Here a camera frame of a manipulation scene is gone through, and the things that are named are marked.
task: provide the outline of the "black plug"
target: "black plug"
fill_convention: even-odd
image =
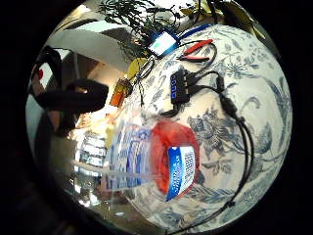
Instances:
[[[220,75],[216,77],[216,87],[219,92],[223,92],[225,90],[224,77]]]
[[[232,118],[237,118],[236,111],[238,110],[235,103],[230,99],[227,98],[226,96],[220,94],[219,96],[221,106],[223,111],[230,117]]]

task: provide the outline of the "table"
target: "table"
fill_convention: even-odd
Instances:
[[[238,28],[214,25],[182,41],[212,38],[217,56],[209,70],[225,78],[225,95],[238,107],[252,133],[255,161],[251,176],[236,204],[213,220],[189,230],[200,232],[230,224],[248,212],[266,193],[284,162],[291,139],[291,97],[283,71],[270,51],[255,37]],[[183,66],[197,71],[202,64],[180,62],[176,57],[188,46],[157,61],[148,77],[142,80],[145,111],[160,114],[172,108],[170,76]],[[206,47],[199,55],[212,55]],[[215,75],[204,77],[199,84],[215,86]],[[140,91],[125,101],[140,106]],[[203,90],[184,104],[173,118],[190,126],[201,146],[201,174],[193,189],[169,203],[152,185],[134,189],[130,200],[149,222],[170,231],[197,223],[216,212],[234,194],[243,173],[244,149],[235,122],[223,114],[217,94]]]

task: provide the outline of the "black cable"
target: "black cable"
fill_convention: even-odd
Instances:
[[[180,107],[181,107],[180,104],[174,104],[172,110],[160,113],[160,115],[165,118],[173,118],[178,115]]]
[[[144,102],[145,93],[144,93],[144,86],[141,83],[141,80],[138,80],[138,88],[139,88],[139,93],[140,93],[140,107],[143,107],[145,105],[145,102]]]
[[[215,70],[211,70],[209,72],[206,72],[205,74],[203,74],[201,76],[197,76],[197,75],[190,76],[190,75],[187,75],[187,77],[186,77],[187,88],[190,87],[190,86],[195,85],[203,77],[205,77],[205,76],[207,76],[209,74],[217,74],[219,76],[219,73],[217,71],[215,71]]]
[[[183,43],[183,44],[179,45],[178,47],[176,47],[176,49],[180,48],[182,46],[186,46],[188,44],[192,44],[192,43],[195,43],[195,42],[201,42],[201,41],[203,41],[203,40],[195,40],[195,41],[186,42],[186,43]]]
[[[155,67],[156,59],[154,56],[150,56],[150,58],[143,64],[143,66],[139,69],[139,71],[136,74],[137,79],[136,80],[142,80],[146,78],[152,69]]]
[[[214,19],[214,23],[218,24],[217,14],[216,14],[214,5],[212,4],[212,2],[210,0],[206,0],[206,3],[207,3],[209,10],[211,11],[211,14],[212,14],[213,19]]]
[[[213,61],[214,61],[215,58],[216,58],[216,55],[217,55],[217,47],[216,47],[215,44],[212,43],[212,42],[211,42],[209,45],[213,46],[213,48],[214,48],[213,57],[212,57],[211,60],[209,60],[207,63],[205,63],[205,66],[204,66],[204,67],[202,67],[200,70],[197,71],[197,74],[199,74],[199,73],[205,71],[205,70],[213,63]]]
[[[194,19],[194,22],[191,26],[193,26],[194,24],[196,24],[198,22],[200,14],[201,14],[201,0],[198,1],[198,13],[197,13],[196,18]]]
[[[156,18],[156,14],[159,13],[159,12],[170,12],[173,15],[173,17],[174,17],[174,22],[170,26],[174,27],[176,25],[177,15],[170,8],[156,8],[156,11],[153,14],[154,24],[156,22],[159,22],[160,20],[164,20],[163,17]]]
[[[206,85],[191,85],[188,88],[189,94],[191,94],[191,95],[196,94],[200,90],[206,88],[206,89],[213,90],[214,92],[216,92],[220,96],[220,101],[221,101],[223,111],[228,116],[232,117],[236,121],[236,124],[237,124],[237,126],[241,132],[242,138],[243,138],[244,149],[245,149],[245,165],[244,165],[243,175],[242,175],[242,178],[239,182],[239,185],[238,185],[236,192],[234,193],[232,198],[224,204],[224,206],[222,208],[220,208],[218,211],[214,212],[211,216],[203,219],[202,221],[200,221],[196,224],[187,226],[187,227],[180,229],[180,230],[177,230],[173,233],[168,233],[168,231],[166,230],[165,234],[176,234],[176,233],[183,232],[183,231],[186,231],[188,229],[197,227],[201,224],[204,224],[204,223],[209,222],[210,220],[214,219],[216,216],[218,216],[223,211],[225,211],[228,207],[232,207],[235,204],[236,197],[240,194],[240,192],[242,191],[242,189],[246,185],[246,182],[247,182],[247,180],[251,174],[251,169],[252,169],[252,165],[253,165],[253,161],[254,161],[254,145],[253,145],[253,139],[252,139],[251,133],[245,124],[245,119],[243,117],[238,117],[236,115],[237,108],[236,108],[235,104],[222,93],[224,91],[224,88],[219,87],[219,86],[221,84],[222,84],[222,86],[224,86],[224,84],[223,84],[223,82],[218,81],[218,78],[221,77],[219,75],[219,73],[217,71],[211,71],[211,72],[207,72],[206,74],[209,74],[209,73],[216,73],[218,75],[217,82],[216,82],[217,88],[214,88],[211,86],[206,86]],[[248,164],[248,145],[247,145],[247,141],[246,141],[246,135],[247,135],[249,143],[250,143],[250,164]]]

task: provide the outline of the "bottle label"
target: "bottle label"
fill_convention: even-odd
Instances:
[[[196,171],[196,156],[193,147],[171,147],[167,154],[169,158],[169,187],[166,202],[181,194],[193,183]]]

